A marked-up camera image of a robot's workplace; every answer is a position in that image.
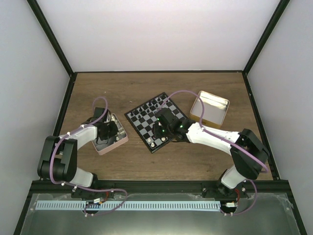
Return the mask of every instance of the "black metal frame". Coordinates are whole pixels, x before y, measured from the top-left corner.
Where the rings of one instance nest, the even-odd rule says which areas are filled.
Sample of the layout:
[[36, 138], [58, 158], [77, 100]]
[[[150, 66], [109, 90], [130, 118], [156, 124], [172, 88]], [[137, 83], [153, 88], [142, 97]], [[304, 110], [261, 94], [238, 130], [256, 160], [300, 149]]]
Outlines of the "black metal frame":
[[[247, 92], [249, 93], [250, 102], [253, 108], [253, 112], [256, 118], [256, 122], [259, 128], [262, 142], [268, 148], [270, 152], [268, 164], [269, 164], [269, 167], [270, 167], [273, 179], [274, 179], [273, 181], [255, 181], [256, 187], [258, 189], [258, 192], [286, 193], [289, 201], [293, 204], [292, 211], [296, 218], [298, 228], [302, 235], [306, 235], [307, 233], [303, 225], [301, 216], [299, 214], [298, 207], [294, 200], [289, 183], [286, 180], [280, 179], [280, 176], [279, 176], [276, 164], [275, 164], [275, 160], [270, 150], [270, 145], [269, 145], [269, 142], [268, 142], [268, 139], [267, 139], [267, 136], [266, 136], [263, 124], [262, 124], [262, 120], [258, 112], [256, 103], [255, 103], [255, 100], [254, 100], [254, 97], [253, 97], [253, 94], [252, 94], [252, 91], [248, 82], [248, 78], [247, 78], [249, 71], [251, 70], [253, 64], [255, 63], [266, 41], [268, 40], [271, 32], [275, 28], [277, 22], [279, 21], [289, 1], [290, 0], [280, 0], [275, 12], [273, 13], [265, 31], [263, 32], [255, 50], [253, 51], [243, 71], [241, 70], [237, 70], [237, 71], [236, 70], [232, 70], [232, 71], [230, 70], [227, 70], [227, 71], [226, 70], [224, 71], [223, 70], [184, 71], [183, 70], [183, 71], [124, 71], [124, 72], [241, 72], [244, 78]], [[60, 130], [63, 124], [67, 106], [70, 100], [70, 96], [71, 96], [75, 79], [77, 77], [78, 72], [73, 72], [73, 70], [71, 69], [37, 1], [27, 0], [27, 2], [32, 8], [35, 16], [37, 17], [40, 25], [45, 31], [48, 39], [50, 40], [53, 48], [55, 49], [57, 55], [59, 56], [62, 64], [64, 65], [70, 77], [66, 94], [62, 103], [62, 107], [61, 107], [61, 110], [57, 119], [57, 123], [53, 132], [53, 135], [57, 136], [60, 134]], [[203, 188], [206, 188], [212, 184], [215, 185], [216, 181], [100, 181], [100, 184], [102, 187], [105, 187], [105, 188], [124, 188], [125, 190], [128, 191], [129, 194], [132, 194], [132, 193], [178, 193], [178, 192], [201, 194]], [[246, 188], [246, 192], [254, 192], [254, 189], [251, 184], [245, 183], [244, 187]], [[47, 180], [33, 181], [14, 234], [18, 235], [20, 234], [22, 230], [22, 225], [23, 225], [23, 222], [24, 222], [24, 219], [25, 219], [28, 207], [29, 207], [29, 203], [34, 193], [72, 193], [71, 189], [72, 188], [69, 186], [62, 187], [61, 185], [54, 185], [50, 181], [47, 181]], [[81, 194], [79, 196], [81, 198], [90, 197], [89, 192], [86, 192], [86, 193], [80, 192], [80, 193]]]

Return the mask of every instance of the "white wall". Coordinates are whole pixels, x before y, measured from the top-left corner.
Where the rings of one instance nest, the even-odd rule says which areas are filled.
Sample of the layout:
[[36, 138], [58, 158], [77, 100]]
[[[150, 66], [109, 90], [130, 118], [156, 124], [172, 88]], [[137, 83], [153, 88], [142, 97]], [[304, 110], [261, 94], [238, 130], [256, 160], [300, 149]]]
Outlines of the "white wall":
[[68, 75], [25, 0], [0, 1], [0, 230], [13, 234]]
[[290, 1], [248, 77], [280, 175], [313, 234], [313, 1]]
[[242, 70], [279, 0], [39, 0], [74, 71]]

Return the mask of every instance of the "wood surface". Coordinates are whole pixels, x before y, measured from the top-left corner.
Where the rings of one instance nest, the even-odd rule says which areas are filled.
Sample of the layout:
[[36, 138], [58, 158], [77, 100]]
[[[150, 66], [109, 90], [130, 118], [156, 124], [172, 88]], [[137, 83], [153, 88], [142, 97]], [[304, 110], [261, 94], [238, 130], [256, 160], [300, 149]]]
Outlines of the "wood surface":
[[[151, 154], [124, 114], [146, 100], [177, 90], [206, 91], [230, 101], [221, 129], [259, 132], [241, 73], [79, 73], [68, 104], [61, 134], [76, 129], [92, 116], [91, 105], [105, 96], [128, 134], [129, 141], [105, 155], [98, 155], [91, 142], [78, 151], [78, 167], [99, 179], [119, 180], [217, 180], [233, 165], [222, 151], [188, 143], [169, 143]], [[172, 97], [189, 115], [195, 101], [191, 94]], [[98, 101], [97, 107], [104, 107]], [[271, 180], [271, 174], [258, 179]]]

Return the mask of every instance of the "purple cable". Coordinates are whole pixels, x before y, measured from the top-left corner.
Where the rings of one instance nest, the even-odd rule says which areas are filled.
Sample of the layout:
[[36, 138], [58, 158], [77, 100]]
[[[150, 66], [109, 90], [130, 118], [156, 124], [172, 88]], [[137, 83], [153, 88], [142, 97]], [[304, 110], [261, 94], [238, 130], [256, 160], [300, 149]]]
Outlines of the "purple cable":
[[[54, 178], [53, 178], [53, 163], [54, 163], [55, 155], [56, 155], [56, 153], [57, 153], [57, 151], [58, 151], [58, 149], [59, 149], [61, 143], [62, 143], [67, 137], [69, 137], [70, 135], [74, 135], [76, 132], [78, 132], [78, 131], [80, 131], [80, 130], [82, 130], [82, 129], [84, 129], [84, 128], [87, 128], [87, 127], [89, 127], [89, 126], [95, 124], [97, 121], [99, 121], [100, 119], [102, 119], [102, 118], [104, 117], [105, 113], [107, 112], [107, 110], [108, 110], [108, 101], [107, 101], [107, 99], [106, 99], [104, 96], [100, 96], [100, 97], [96, 98], [96, 99], [93, 101], [93, 103], [92, 103], [92, 109], [94, 110], [94, 104], [95, 104], [95, 102], [96, 102], [97, 100], [99, 100], [99, 99], [103, 99], [103, 100], [106, 102], [106, 108], [105, 108], [103, 114], [102, 114], [98, 119], [96, 119], [95, 121], [93, 121], [93, 122], [91, 122], [91, 123], [89, 123], [89, 124], [87, 124], [87, 125], [80, 126], [80, 127], [78, 127], [76, 130], [71, 131], [70, 134], [64, 135], [64, 136], [59, 140], [59, 142], [57, 142], [57, 144], [55, 145], [54, 150], [53, 150], [52, 155], [51, 155], [50, 168], [49, 168], [49, 176], [50, 176], [50, 180], [51, 180], [52, 183], [54, 183], [54, 184], [61, 184], [61, 183], [62, 183], [61, 181], [56, 182], [56, 181], [54, 180]], [[126, 196], [126, 197], [125, 197], [125, 200], [124, 200], [124, 201], [122, 201], [117, 207], [113, 208], [112, 210], [106, 211], [105, 213], [101, 213], [101, 214], [108, 214], [108, 213], [111, 213], [111, 212], [115, 211], [116, 209], [120, 208], [120, 207], [126, 202], [126, 199], [127, 199], [127, 197], [128, 197], [127, 192], [126, 192], [124, 189], [120, 189], [120, 188], [111, 188], [111, 189], [91, 189], [91, 188], [86, 188], [86, 187], [83, 187], [83, 186], [77, 186], [77, 187], [78, 187], [78, 188], [81, 188], [81, 189], [84, 189], [84, 190], [87, 190], [87, 191], [91, 191], [91, 192], [120, 191], [120, 192], [125, 193], [125, 196]]]
[[245, 209], [245, 210], [242, 211], [242, 212], [233, 214], [233, 215], [240, 215], [240, 214], [243, 214], [243, 213], [248, 212], [249, 210], [251, 210], [251, 208], [252, 208], [252, 207], [254, 206], [254, 204], [256, 203], [256, 199], [257, 199], [257, 197], [258, 197], [258, 192], [257, 192], [257, 190], [256, 190], [255, 183], [254, 183], [252, 180], [249, 180], [249, 181], [252, 183], [252, 185], [253, 185], [253, 187], [254, 187], [254, 192], [255, 192], [255, 194], [254, 194], [254, 200], [253, 200], [251, 206], [249, 206], [247, 209]]
[[224, 139], [223, 137], [220, 137], [220, 136], [218, 136], [218, 135], [216, 135], [216, 134], [214, 134], [214, 133], [212, 133], [212, 132], [206, 130], [206, 129], [203, 127], [203, 125], [202, 125], [202, 118], [203, 118], [203, 115], [204, 115], [204, 103], [203, 103], [202, 99], [201, 99], [196, 93], [194, 93], [194, 92], [192, 92], [192, 91], [188, 91], [188, 90], [176, 91], [176, 92], [172, 93], [169, 97], [167, 97], [167, 98], [164, 100], [164, 102], [161, 104], [161, 106], [158, 108], [158, 110], [161, 109], [161, 107], [166, 103], [166, 101], [167, 101], [169, 98], [171, 98], [173, 95], [175, 95], [175, 94], [177, 94], [177, 93], [181, 93], [181, 92], [188, 92], [188, 93], [194, 94], [194, 95], [200, 100], [201, 105], [202, 105], [202, 113], [201, 113], [201, 116], [200, 116], [199, 124], [200, 124], [200, 127], [202, 128], [202, 130], [203, 130], [205, 133], [208, 133], [209, 135], [212, 135], [212, 136], [214, 136], [214, 137], [216, 137], [216, 138], [218, 138], [218, 139], [220, 139], [220, 140], [222, 140], [222, 141], [224, 141], [224, 142], [230, 144], [231, 146], [234, 146], [234, 147], [237, 148], [238, 150], [242, 151], [243, 153], [245, 153], [246, 155], [248, 155], [250, 158], [252, 158], [254, 161], [256, 161], [258, 164], [260, 164], [260, 165], [265, 169], [265, 171], [261, 171], [261, 173], [268, 173], [268, 168], [267, 168], [267, 166], [266, 166], [263, 162], [261, 162], [259, 159], [257, 159], [256, 157], [254, 157], [251, 153], [249, 153], [248, 151], [246, 151], [244, 148], [241, 148], [239, 145], [237, 145], [237, 144], [235, 144], [235, 143], [233, 143], [233, 142], [231, 142], [231, 141], [229, 141], [229, 140], [227, 140], [227, 139]]

